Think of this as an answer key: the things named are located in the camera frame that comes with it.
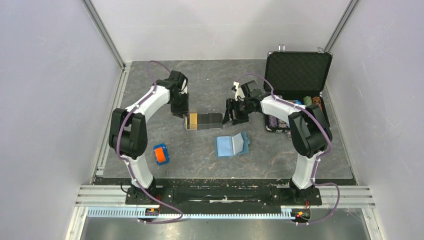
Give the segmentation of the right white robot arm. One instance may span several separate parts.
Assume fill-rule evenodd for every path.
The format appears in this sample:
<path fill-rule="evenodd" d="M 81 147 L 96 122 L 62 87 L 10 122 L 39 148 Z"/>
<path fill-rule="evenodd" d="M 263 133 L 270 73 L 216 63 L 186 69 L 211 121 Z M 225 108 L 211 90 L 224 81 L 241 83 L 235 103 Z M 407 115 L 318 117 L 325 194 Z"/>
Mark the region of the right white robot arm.
<path fill-rule="evenodd" d="M 233 98 L 226 100 L 222 123 L 246 123 L 249 114 L 262 113 L 287 123 L 291 141 L 297 152 L 295 172 L 289 183 L 289 199 L 302 204 L 309 198 L 321 156 L 332 146 L 332 134 L 324 113 L 316 104 L 302 105 L 284 100 L 272 92 L 264 92 L 252 80 L 235 81 Z"/>

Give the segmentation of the clear acrylic card tray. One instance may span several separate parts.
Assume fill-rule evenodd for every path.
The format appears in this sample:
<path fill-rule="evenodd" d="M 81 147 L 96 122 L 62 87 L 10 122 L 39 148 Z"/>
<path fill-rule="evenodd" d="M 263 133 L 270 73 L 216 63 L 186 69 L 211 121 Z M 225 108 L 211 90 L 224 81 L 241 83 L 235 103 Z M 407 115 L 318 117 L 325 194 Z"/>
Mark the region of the clear acrylic card tray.
<path fill-rule="evenodd" d="M 183 120 L 183 126 L 187 131 L 218 130 L 229 127 L 228 124 L 223 124 L 224 115 L 219 112 L 191 112 L 185 114 Z"/>

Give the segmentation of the blue card holder wallet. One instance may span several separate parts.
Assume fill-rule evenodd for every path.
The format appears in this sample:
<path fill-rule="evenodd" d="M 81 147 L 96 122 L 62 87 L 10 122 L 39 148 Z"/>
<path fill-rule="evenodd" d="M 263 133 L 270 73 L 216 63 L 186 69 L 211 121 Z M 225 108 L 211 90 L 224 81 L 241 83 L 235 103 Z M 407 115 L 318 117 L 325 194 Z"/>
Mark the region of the blue card holder wallet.
<path fill-rule="evenodd" d="M 247 154 L 249 144 L 250 139 L 245 131 L 233 136 L 218 136 L 214 139 L 215 156 L 221 159 Z"/>

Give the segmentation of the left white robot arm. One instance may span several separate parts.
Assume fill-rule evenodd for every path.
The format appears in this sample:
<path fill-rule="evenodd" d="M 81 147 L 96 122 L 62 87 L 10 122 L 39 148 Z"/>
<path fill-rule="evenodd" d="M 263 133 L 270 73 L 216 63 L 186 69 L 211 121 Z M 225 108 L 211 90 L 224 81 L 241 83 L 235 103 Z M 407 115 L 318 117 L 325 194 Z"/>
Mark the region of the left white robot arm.
<path fill-rule="evenodd" d="M 108 144 L 121 158 L 139 188 L 138 197 L 145 204 L 153 203 L 157 190 L 149 170 L 145 151 L 148 146 L 147 122 L 164 105 L 170 106 L 173 116 L 183 118 L 189 113 L 188 78 L 172 70 L 166 79 L 156 80 L 149 91 L 134 104 L 112 111 Z"/>

